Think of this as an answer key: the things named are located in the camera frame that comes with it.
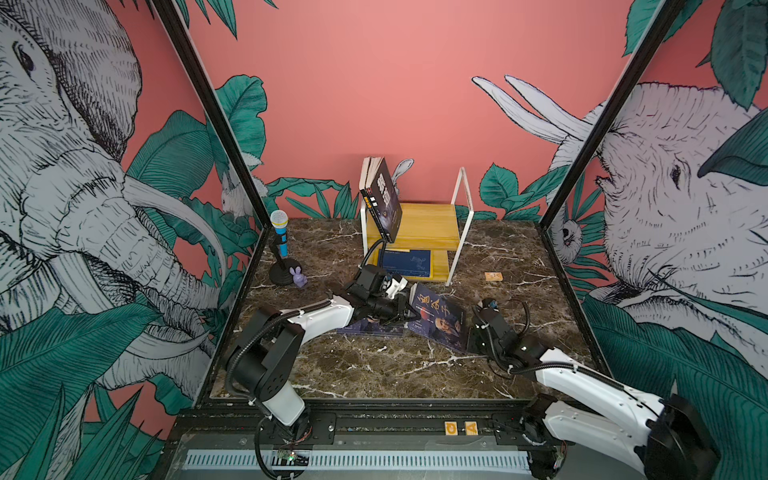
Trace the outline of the dark blue book white label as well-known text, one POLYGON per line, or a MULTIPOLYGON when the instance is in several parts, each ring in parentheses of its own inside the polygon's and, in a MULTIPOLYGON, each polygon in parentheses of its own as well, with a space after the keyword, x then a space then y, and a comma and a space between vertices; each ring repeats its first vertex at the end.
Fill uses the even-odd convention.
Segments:
POLYGON ((381 266, 392 274, 429 278, 432 276, 431 260, 429 250, 385 250, 381 266))

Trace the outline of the black book white characters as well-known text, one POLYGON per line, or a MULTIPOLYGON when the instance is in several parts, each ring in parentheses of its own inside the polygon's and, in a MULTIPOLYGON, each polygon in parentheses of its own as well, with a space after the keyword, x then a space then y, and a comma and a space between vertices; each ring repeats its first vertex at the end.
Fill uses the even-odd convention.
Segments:
POLYGON ((385 158, 378 172, 373 175, 373 185, 368 192, 373 197, 373 206, 380 224, 378 228, 380 235, 388 243, 393 244, 402 220, 402 207, 385 158))

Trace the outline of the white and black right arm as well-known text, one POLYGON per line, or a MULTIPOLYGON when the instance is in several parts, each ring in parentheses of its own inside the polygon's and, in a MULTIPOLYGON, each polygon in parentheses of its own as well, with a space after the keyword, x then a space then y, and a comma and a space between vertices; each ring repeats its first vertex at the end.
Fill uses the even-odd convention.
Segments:
POLYGON ((688 400, 629 387, 526 330, 515 330, 493 299, 473 306, 472 314, 480 351, 502 376, 529 378, 573 400, 538 394, 522 410, 516 429, 536 448, 529 456, 535 478, 555 478, 571 444, 611 457, 648 479, 713 478, 721 453, 688 400))

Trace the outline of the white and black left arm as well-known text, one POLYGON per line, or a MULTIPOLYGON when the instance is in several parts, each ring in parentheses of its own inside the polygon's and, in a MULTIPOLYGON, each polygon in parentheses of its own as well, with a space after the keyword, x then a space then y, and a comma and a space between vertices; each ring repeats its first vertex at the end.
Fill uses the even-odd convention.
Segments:
POLYGON ((285 427, 300 423, 306 405, 289 377, 301 347, 364 318, 399 324, 415 320, 417 312, 402 293, 365 300, 334 295, 293 310, 259 308, 227 354, 227 392, 285 427))

